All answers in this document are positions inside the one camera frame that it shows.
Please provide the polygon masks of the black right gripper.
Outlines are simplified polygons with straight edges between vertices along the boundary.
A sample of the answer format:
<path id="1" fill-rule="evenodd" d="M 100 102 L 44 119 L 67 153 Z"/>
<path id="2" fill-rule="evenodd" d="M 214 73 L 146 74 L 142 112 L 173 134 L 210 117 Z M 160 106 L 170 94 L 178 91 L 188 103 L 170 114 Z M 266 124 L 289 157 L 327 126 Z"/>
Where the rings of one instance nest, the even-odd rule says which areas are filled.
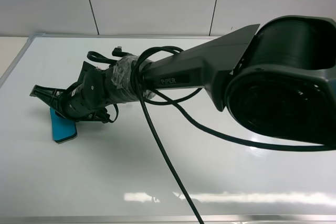
<path id="1" fill-rule="evenodd" d="M 110 80 L 108 71 L 83 62 L 77 82 L 68 89 L 35 85 L 30 97 L 36 97 L 55 110 L 61 118 L 74 122 L 95 121 L 108 123 L 110 115 Z"/>

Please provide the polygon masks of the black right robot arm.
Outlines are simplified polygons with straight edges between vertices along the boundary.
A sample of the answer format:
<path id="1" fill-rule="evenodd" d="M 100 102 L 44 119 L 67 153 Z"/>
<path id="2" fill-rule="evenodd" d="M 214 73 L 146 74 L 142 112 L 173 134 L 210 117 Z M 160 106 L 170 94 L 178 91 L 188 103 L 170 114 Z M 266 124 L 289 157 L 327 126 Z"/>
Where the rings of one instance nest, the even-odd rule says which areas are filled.
<path id="1" fill-rule="evenodd" d="M 185 88 L 205 90 L 217 110 L 254 133 L 303 143 L 256 148 L 334 150 L 335 21 L 283 16 L 188 50 L 152 47 L 136 56 L 117 47 L 112 58 L 90 51 L 71 86 L 36 85 L 30 95 L 61 118 L 109 123 L 109 105 L 153 104 L 160 90 Z"/>

